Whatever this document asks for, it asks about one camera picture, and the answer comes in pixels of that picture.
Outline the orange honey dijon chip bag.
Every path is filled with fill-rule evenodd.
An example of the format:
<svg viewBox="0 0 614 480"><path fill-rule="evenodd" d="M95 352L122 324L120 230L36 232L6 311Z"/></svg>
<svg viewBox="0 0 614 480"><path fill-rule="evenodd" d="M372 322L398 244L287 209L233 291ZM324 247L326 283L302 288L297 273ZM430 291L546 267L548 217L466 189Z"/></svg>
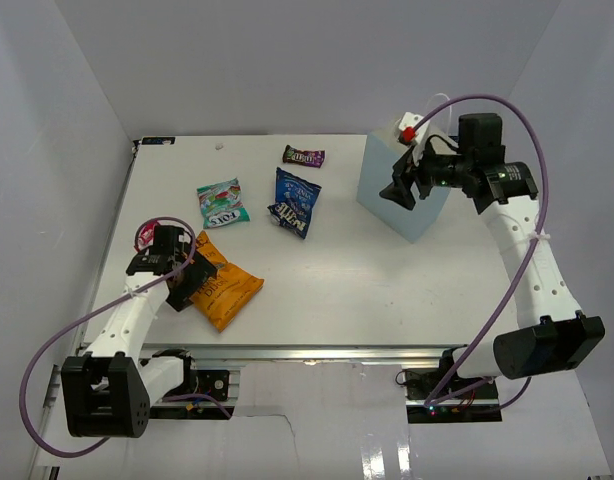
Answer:
<svg viewBox="0 0 614 480"><path fill-rule="evenodd" d="M192 296L192 303L218 332L223 332L262 289L264 280L229 262L205 231L196 238L196 250L217 268L217 274Z"/></svg>

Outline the blue kettle chip bag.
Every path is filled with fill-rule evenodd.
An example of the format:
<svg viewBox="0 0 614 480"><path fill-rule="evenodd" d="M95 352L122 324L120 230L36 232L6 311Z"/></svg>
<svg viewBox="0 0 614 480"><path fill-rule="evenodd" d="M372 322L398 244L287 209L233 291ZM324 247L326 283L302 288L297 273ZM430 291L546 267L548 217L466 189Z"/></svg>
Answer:
<svg viewBox="0 0 614 480"><path fill-rule="evenodd" d="M304 240L321 189L320 185L277 168L275 201L267 207L272 221Z"/></svg>

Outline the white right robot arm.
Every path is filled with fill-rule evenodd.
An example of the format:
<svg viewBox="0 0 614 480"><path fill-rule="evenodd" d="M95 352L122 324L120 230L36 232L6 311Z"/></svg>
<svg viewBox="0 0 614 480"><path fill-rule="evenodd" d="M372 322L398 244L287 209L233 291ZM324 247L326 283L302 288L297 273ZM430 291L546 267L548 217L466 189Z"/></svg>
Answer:
<svg viewBox="0 0 614 480"><path fill-rule="evenodd" d="M406 209L434 188L459 189L471 199L495 240L513 289L517 326L475 348L452 354L438 374L440 390L459 399L475 378L521 379L576 369L605 336L600 317L586 315L558 268L544 231L545 207L529 167L506 162L502 119L494 113L459 119L456 144L436 146L421 116L407 112L394 136L406 150L380 195Z"/></svg>

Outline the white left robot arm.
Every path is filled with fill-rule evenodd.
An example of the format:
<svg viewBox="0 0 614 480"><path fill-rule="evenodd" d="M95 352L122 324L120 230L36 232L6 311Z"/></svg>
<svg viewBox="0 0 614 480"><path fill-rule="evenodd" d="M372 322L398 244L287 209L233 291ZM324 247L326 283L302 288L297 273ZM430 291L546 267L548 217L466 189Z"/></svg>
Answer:
<svg viewBox="0 0 614 480"><path fill-rule="evenodd" d="M126 269L126 300L114 306L98 337L80 356L68 357L61 383L69 433L74 437L138 438L151 408L169 394L186 399L198 387L194 360L169 348L140 354L162 305L181 312L217 268L173 225L158 225L151 244Z"/></svg>

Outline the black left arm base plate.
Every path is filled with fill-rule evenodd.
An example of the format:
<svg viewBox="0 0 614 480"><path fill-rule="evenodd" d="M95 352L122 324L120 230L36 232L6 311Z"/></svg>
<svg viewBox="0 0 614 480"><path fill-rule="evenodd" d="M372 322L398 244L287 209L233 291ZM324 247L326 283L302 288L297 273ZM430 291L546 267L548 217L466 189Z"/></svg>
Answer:
<svg viewBox="0 0 614 480"><path fill-rule="evenodd" d="M204 394L223 402L229 397L230 372L228 370L194 370L192 393Z"/></svg>

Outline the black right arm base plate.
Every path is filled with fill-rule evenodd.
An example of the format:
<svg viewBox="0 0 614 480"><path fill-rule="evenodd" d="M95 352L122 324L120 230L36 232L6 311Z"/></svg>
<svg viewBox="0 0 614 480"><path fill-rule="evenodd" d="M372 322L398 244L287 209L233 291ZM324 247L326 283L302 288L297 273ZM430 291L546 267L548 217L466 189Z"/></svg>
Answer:
<svg viewBox="0 0 614 480"><path fill-rule="evenodd" d="M406 397L408 400L426 399L437 383L441 380L443 374L438 369L405 369L398 377L398 381L406 389ZM439 392L438 396L442 397L464 389L473 383L476 379L461 379L454 376ZM486 383L475 389L473 392L466 392L461 395L461 398L470 399L472 394L475 394L475 400L497 400L498 389L494 383Z"/></svg>

